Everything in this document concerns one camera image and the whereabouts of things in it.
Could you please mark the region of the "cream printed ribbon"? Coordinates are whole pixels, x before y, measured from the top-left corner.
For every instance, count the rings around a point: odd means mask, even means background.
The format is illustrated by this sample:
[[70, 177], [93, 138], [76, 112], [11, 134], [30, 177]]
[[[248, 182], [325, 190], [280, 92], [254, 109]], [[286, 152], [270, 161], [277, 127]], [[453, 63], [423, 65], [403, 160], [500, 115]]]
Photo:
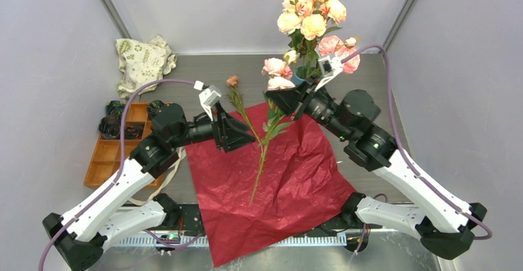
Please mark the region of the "cream printed ribbon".
[[185, 159], [187, 156], [185, 148], [178, 148], [177, 152], [178, 152], [179, 159], [169, 167], [169, 169], [167, 170], [168, 173], [167, 173], [166, 177], [163, 179], [163, 182], [161, 183], [161, 185], [153, 193], [151, 193], [145, 201], [134, 199], [134, 198], [129, 198], [128, 202], [130, 202], [131, 204], [133, 204], [135, 206], [143, 206], [147, 202], [152, 201], [158, 194], [161, 193], [161, 191], [172, 181], [172, 179], [174, 178], [174, 176], [176, 175], [176, 173], [179, 169], [179, 165], [180, 165], [181, 161], [183, 159]]

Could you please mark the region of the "pink flower bouquet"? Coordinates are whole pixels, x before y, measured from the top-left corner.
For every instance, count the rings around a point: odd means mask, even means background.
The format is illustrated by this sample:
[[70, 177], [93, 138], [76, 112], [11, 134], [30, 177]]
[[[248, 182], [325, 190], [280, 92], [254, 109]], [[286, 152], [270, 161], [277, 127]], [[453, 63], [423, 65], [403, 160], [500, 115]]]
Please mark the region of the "pink flower bouquet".
[[[295, 84], [290, 80], [292, 77], [290, 63], [290, 57], [284, 57], [283, 59], [273, 57], [264, 61], [262, 74], [267, 75], [269, 77], [267, 91], [286, 90], [290, 88], [295, 88]], [[290, 125], [290, 123], [281, 122], [284, 118], [284, 114], [282, 110], [276, 106], [275, 102], [272, 99], [270, 99], [267, 96], [267, 94], [264, 94], [264, 98], [269, 107], [268, 119], [267, 122], [263, 123], [262, 125], [265, 135], [261, 139], [261, 143], [259, 144], [261, 150], [259, 167], [257, 176], [255, 178], [253, 190], [250, 196], [249, 204], [252, 204], [255, 199], [260, 177], [264, 171], [264, 165], [270, 141], [274, 139], [277, 135], [284, 133], [286, 131], [286, 128]]]

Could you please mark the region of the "pink rose stem large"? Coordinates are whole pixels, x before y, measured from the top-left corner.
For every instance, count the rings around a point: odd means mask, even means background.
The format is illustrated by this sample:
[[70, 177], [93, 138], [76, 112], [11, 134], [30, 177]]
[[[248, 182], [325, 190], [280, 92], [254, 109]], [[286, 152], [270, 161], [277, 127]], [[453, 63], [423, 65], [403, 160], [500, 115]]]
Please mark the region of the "pink rose stem large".
[[[355, 46], [356, 39], [354, 37], [350, 37], [343, 41], [338, 36], [327, 36], [319, 42], [318, 49], [320, 56], [334, 54], [336, 57], [344, 59], [356, 52]], [[344, 62], [343, 72], [346, 74], [352, 74], [358, 69], [360, 62], [360, 55], [356, 55], [350, 60]]]

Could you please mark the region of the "small brown rose stem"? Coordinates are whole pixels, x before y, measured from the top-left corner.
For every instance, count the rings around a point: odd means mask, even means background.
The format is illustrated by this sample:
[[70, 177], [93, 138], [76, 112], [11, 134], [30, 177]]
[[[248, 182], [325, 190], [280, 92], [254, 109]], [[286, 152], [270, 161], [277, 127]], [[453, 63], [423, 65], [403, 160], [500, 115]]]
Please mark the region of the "small brown rose stem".
[[235, 75], [230, 76], [227, 81], [226, 85], [228, 86], [228, 98], [230, 103], [234, 106], [236, 111], [241, 115], [241, 117], [244, 119], [245, 123], [249, 126], [250, 131], [253, 133], [254, 137], [256, 138], [256, 141], [258, 143], [261, 143], [261, 139], [258, 136], [257, 132], [255, 131], [249, 116], [247, 115], [247, 112], [244, 107], [244, 100], [242, 97], [241, 92], [239, 91], [239, 78]]

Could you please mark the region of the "cream white rose stem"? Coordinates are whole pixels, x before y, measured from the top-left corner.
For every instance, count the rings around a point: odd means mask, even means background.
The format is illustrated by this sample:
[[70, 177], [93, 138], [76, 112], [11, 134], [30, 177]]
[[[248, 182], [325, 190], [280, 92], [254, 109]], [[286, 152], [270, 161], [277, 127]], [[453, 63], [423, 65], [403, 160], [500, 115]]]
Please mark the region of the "cream white rose stem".
[[296, 75], [306, 77], [305, 55], [307, 48], [303, 34], [303, 20], [309, 14], [307, 0], [283, 0], [283, 10], [277, 19], [278, 30], [288, 36], [288, 53], [285, 60], [297, 63]]

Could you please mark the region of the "dark red wrapping paper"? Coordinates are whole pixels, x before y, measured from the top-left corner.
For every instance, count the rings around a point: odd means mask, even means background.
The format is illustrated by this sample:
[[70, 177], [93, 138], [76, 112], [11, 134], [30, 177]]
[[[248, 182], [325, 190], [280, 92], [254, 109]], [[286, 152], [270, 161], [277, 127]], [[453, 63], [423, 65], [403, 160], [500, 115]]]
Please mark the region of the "dark red wrapping paper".
[[270, 141], [264, 164], [255, 143], [223, 152], [206, 141], [186, 152], [215, 267], [311, 230], [354, 192], [309, 117]]

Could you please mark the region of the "peach rose stem tall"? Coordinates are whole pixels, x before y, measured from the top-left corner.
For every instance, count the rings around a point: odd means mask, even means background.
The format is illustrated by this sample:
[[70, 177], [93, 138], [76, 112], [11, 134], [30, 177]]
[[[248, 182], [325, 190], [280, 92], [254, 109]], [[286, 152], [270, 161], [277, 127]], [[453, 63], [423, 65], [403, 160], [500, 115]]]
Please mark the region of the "peach rose stem tall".
[[304, 72], [303, 77], [308, 77], [311, 72], [313, 63], [313, 43], [315, 40], [324, 34], [326, 24], [321, 13], [316, 13], [316, 0], [300, 0], [299, 15], [302, 17], [302, 26], [300, 33], [303, 36], [301, 42], [302, 52], [304, 58]]

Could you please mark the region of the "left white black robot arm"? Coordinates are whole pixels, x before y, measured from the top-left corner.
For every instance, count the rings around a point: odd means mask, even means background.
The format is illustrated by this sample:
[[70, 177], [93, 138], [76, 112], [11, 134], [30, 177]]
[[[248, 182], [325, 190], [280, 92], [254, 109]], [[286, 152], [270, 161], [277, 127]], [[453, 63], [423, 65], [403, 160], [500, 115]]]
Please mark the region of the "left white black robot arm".
[[139, 231], [171, 230], [179, 224], [179, 205], [165, 193], [114, 216], [132, 195], [179, 159], [178, 148], [212, 140], [218, 149], [230, 152], [255, 142], [249, 127], [219, 102], [193, 121], [186, 120], [180, 105], [168, 104], [152, 117], [151, 130], [122, 167], [82, 203], [62, 215], [50, 213], [44, 218], [43, 226], [70, 270], [88, 270], [113, 244]]

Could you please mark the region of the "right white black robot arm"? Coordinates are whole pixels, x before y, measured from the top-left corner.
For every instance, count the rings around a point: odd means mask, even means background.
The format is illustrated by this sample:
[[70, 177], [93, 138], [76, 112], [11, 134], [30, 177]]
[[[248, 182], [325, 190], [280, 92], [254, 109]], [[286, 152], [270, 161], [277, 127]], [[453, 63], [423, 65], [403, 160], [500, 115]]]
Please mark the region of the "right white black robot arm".
[[325, 89], [301, 84], [267, 91], [266, 97], [290, 119], [307, 115], [346, 142], [344, 152], [353, 163], [388, 181], [414, 204], [397, 206], [355, 192], [340, 210], [346, 226], [374, 224], [400, 231], [447, 260], [469, 250], [473, 229], [487, 209], [457, 198], [423, 171], [390, 133], [376, 125], [381, 110], [366, 91], [349, 91], [338, 103]]

